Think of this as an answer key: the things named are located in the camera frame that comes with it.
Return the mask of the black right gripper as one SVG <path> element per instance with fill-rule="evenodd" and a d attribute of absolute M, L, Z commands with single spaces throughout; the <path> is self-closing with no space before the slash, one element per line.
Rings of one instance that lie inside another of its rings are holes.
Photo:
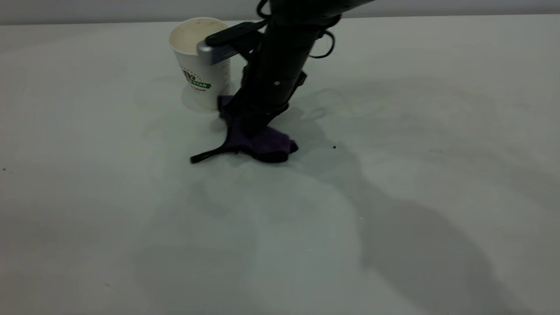
<path fill-rule="evenodd" d="M 254 137 L 282 114 L 306 80 L 304 61 L 250 61 L 243 69 L 236 108 L 229 110 L 231 126 Z"/>

